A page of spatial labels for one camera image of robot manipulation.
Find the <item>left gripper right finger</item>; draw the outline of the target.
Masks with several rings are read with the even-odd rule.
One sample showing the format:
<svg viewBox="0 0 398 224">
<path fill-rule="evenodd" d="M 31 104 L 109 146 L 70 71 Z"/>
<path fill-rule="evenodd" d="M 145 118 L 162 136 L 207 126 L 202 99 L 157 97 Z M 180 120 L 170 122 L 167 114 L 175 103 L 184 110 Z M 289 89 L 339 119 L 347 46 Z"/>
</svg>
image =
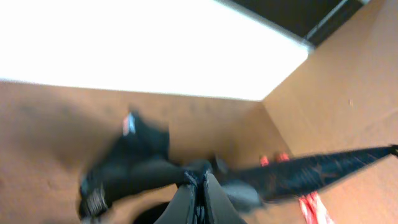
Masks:
<svg viewBox="0 0 398 224">
<path fill-rule="evenodd" d="M 205 174 L 203 182 L 205 210 L 208 223 L 211 224 L 246 224 L 234 209 L 227 195 L 215 176 L 209 172 Z"/>
</svg>

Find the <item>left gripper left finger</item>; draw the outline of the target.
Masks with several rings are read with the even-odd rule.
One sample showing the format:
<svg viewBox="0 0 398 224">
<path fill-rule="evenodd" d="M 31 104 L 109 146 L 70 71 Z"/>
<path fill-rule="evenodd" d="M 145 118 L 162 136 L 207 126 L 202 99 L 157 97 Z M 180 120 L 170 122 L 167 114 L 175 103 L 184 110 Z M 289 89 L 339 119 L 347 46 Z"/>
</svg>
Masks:
<svg viewBox="0 0 398 224">
<path fill-rule="evenodd" d="M 197 223 L 197 187 L 181 185 L 155 224 Z"/>
</svg>

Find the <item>black orange patterned jersey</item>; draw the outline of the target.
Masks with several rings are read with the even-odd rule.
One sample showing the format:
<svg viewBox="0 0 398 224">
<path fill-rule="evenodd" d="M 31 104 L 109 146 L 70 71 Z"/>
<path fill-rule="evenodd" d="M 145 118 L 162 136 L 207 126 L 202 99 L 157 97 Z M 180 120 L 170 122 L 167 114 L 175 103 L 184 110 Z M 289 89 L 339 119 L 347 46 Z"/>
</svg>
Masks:
<svg viewBox="0 0 398 224">
<path fill-rule="evenodd" d="M 218 158 L 197 159 L 186 165 L 169 158 L 170 134 L 145 122 L 135 111 L 123 120 L 120 137 L 95 162 L 80 182 L 78 216 L 82 223 L 98 223 L 114 202 L 168 185 L 197 187 L 197 223 L 208 223 L 203 182 L 213 174 L 240 214 L 324 189 L 335 182 L 397 154 L 397 146 L 371 147 L 332 154 L 315 154 L 249 169 L 230 169 Z M 169 202 L 150 208 L 137 223 L 155 223 Z"/>
</svg>

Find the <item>red t-shirt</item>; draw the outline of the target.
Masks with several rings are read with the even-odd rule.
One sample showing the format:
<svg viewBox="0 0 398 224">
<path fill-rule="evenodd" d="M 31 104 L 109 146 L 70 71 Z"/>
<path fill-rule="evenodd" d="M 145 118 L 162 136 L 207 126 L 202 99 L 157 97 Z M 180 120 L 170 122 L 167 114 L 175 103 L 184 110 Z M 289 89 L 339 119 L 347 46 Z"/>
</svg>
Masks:
<svg viewBox="0 0 398 224">
<path fill-rule="evenodd" d="M 285 162 L 290 160 L 290 158 L 287 153 L 282 152 L 276 154 L 275 160 L 276 162 Z M 268 157 L 263 155 L 259 156 L 259 162 L 261 166 L 268 166 L 270 164 Z M 335 224 L 318 192 L 300 196 L 298 202 L 307 224 Z"/>
</svg>

